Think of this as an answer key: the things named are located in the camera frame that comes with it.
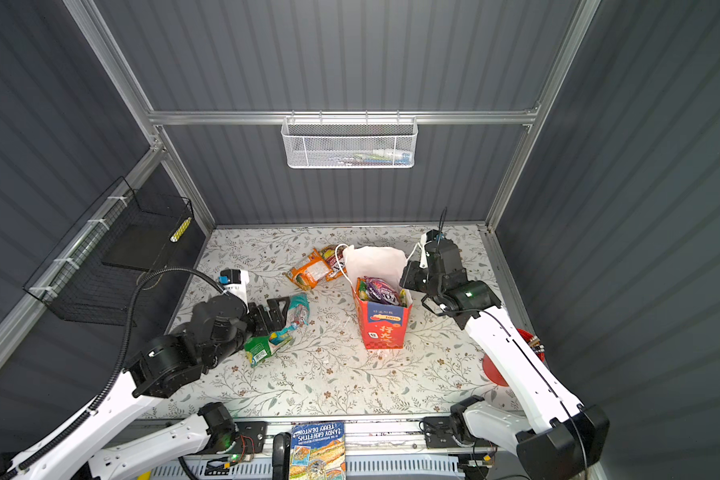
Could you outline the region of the teal mint candy bag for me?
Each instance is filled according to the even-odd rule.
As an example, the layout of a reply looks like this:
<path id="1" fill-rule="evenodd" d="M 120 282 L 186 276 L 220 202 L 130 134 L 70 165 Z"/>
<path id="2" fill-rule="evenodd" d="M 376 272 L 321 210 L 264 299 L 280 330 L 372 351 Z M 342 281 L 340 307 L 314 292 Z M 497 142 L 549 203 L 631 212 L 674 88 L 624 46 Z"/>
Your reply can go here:
<path id="1" fill-rule="evenodd" d="M 273 318 L 283 324 L 283 328 L 272 334 L 270 341 L 280 345 L 292 340 L 292 333 L 305 326 L 310 316 L 310 305 L 305 294 L 297 294 L 276 299 L 271 308 Z"/>

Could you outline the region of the purple Fox's candy bag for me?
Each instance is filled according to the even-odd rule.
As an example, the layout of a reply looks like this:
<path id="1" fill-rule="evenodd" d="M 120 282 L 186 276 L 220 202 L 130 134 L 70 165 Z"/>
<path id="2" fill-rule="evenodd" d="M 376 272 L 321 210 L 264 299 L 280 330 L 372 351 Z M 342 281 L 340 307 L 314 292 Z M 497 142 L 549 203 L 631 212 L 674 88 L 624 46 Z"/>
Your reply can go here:
<path id="1" fill-rule="evenodd" d="M 365 280 L 370 301 L 392 306 L 403 305 L 400 294 L 385 280 L 377 277 L 366 277 Z"/>

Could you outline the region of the red paper gift bag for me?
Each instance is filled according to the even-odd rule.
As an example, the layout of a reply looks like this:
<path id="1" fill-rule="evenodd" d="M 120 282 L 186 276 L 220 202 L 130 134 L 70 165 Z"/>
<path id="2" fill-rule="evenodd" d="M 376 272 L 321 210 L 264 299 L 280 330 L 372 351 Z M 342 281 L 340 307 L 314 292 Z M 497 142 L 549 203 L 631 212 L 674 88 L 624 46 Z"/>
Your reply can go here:
<path id="1" fill-rule="evenodd" d="M 337 246 L 339 266 L 350 282 L 362 343 L 368 350 L 404 347 L 413 309 L 410 291 L 399 285 L 407 256 L 393 247 Z"/>

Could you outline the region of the green spring tea candy bag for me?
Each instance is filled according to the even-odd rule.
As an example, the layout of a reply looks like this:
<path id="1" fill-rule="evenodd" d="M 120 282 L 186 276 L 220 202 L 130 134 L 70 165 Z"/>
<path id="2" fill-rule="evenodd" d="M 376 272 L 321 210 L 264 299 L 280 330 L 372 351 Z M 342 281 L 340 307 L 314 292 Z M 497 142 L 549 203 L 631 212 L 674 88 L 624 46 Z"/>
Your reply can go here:
<path id="1" fill-rule="evenodd" d="M 292 337 L 288 333 L 251 338 L 244 347 L 249 364 L 256 368 L 291 341 Z"/>

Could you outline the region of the green Fox's candy bag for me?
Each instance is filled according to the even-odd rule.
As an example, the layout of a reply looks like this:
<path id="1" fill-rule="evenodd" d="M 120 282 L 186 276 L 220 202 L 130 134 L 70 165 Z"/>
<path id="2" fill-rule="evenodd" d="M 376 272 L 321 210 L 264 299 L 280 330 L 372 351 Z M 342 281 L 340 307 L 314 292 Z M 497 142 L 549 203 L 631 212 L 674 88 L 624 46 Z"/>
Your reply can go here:
<path id="1" fill-rule="evenodd" d="M 359 278 L 356 285 L 356 294 L 361 301 L 370 301 L 371 297 L 368 293 L 367 283 L 364 278 Z"/>

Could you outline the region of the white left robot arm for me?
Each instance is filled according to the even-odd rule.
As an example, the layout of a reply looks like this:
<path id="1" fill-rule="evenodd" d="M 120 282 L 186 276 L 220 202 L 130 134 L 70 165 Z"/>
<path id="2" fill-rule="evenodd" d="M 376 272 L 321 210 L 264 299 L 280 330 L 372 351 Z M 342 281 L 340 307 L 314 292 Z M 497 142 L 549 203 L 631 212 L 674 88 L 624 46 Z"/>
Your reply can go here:
<path id="1" fill-rule="evenodd" d="M 103 391 L 32 447 L 0 454 L 0 479 L 126 479 L 187 455 L 225 455 L 250 441 L 221 402 L 128 444 L 108 443 L 146 411 L 243 350 L 283 330 L 292 301 L 247 304 L 225 293 L 194 306 L 189 322 L 151 341 Z"/>

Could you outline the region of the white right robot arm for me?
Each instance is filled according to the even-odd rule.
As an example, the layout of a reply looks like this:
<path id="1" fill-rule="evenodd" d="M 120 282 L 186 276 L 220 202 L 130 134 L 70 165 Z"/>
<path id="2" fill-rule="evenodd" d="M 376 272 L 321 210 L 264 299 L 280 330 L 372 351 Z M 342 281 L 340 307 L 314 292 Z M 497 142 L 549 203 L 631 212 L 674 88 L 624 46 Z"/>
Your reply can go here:
<path id="1" fill-rule="evenodd" d="M 471 396 L 451 408 L 454 440 L 473 447 L 488 441 L 517 456 L 530 479 L 586 476 L 601 458 L 610 421 L 597 405 L 585 406 L 533 352 L 495 292 L 469 278 L 458 246 L 440 230 L 418 244 L 400 286 L 422 294 L 431 313 L 447 316 L 479 345 L 519 401 L 512 414 Z"/>

